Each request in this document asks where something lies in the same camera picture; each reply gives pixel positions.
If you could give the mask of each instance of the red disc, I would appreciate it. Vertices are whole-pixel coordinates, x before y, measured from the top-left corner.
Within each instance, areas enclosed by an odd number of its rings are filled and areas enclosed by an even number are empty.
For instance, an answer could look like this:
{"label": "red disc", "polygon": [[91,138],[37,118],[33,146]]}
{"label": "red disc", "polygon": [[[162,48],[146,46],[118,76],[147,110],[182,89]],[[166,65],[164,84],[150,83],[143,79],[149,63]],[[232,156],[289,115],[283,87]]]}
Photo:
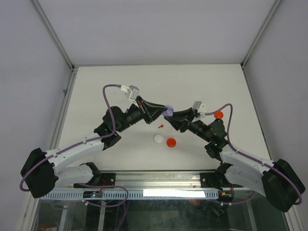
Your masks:
{"label": "red disc", "polygon": [[169,138],[167,140],[167,145],[170,147],[170,148],[173,148],[175,145],[177,145],[177,142],[174,138]]}
{"label": "red disc", "polygon": [[215,116],[216,119],[222,119],[223,118],[223,112],[216,112],[214,116]]}

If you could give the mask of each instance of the white table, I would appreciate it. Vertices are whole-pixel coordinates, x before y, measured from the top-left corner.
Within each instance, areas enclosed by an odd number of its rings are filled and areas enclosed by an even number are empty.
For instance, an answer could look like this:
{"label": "white table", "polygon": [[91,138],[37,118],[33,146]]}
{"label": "white table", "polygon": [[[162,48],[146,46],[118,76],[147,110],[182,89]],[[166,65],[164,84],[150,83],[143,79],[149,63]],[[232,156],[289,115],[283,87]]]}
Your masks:
{"label": "white table", "polygon": [[[145,100],[170,104],[175,111],[188,109],[194,101],[202,101],[208,112],[232,103],[232,143],[259,157],[269,158],[239,64],[80,67],[60,146],[84,137],[103,122],[107,107],[102,88],[112,83],[137,86]],[[122,111],[129,108],[131,103],[124,92],[117,88],[106,92],[110,105],[119,106]],[[223,111],[225,126],[229,112],[229,108]],[[203,121],[209,124],[214,119],[208,116]],[[164,137],[161,144],[153,141],[158,133]],[[150,125],[140,121],[120,135],[122,139],[114,147],[73,165],[94,162],[100,170],[200,170],[219,166],[219,161],[205,152],[204,140],[189,131],[175,131],[162,116]],[[170,137],[177,141],[174,148],[166,145]]]}

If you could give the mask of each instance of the gray wall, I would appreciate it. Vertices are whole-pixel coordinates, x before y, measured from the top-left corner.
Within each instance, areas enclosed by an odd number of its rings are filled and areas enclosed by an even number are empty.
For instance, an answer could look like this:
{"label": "gray wall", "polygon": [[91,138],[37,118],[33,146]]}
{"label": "gray wall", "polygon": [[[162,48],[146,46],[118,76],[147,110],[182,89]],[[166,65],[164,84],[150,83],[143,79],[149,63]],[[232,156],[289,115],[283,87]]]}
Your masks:
{"label": "gray wall", "polygon": [[[246,67],[275,160],[287,160],[308,187],[308,1],[285,0]],[[308,192],[297,209],[308,230]]]}
{"label": "gray wall", "polygon": [[1,1],[1,230],[16,228],[26,197],[20,170],[31,150],[46,149],[68,75],[30,2]]}

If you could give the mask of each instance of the small red object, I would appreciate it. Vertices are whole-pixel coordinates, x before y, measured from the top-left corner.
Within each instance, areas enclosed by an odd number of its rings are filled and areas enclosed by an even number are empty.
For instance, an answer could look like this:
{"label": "small red object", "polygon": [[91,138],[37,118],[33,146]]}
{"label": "small red object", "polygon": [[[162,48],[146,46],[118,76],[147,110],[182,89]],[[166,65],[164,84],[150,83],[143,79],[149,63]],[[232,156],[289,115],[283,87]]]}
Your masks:
{"label": "small red object", "polygon": [[223,112],[216,112],[214,116],[215,116],[216,119],[222,119],[223,118]]}
{"label": "small red object", "polygon": [[174,138],[169,138],[167,140],[167,145],[170,147],[170,148],[173,148],[175,145],[177,145],[177,142]]}

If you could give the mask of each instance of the perforated metal strip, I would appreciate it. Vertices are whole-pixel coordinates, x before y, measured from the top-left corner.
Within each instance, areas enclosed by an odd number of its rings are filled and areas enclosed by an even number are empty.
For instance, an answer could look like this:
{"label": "perforated metal strip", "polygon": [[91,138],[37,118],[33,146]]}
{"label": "perforated metal strip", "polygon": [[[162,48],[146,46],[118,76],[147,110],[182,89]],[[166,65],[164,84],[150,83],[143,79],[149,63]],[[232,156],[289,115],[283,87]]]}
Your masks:
{"label": "perforated metal strip", "polygon": [[[205,198],[185,198],[185,197],[168,197],[168,196],[143,196],[143,190],[129,190],[128,200],[187,200],[187,199],[218,199],[218,191],[204,190]],[[123,200],[126,197],[125,191],[107,190],[103,192],[101,198],[87,198],[87,200]],[[42,200],[82,200],[83,190],[54,190],[46,196],[41,197]]]}

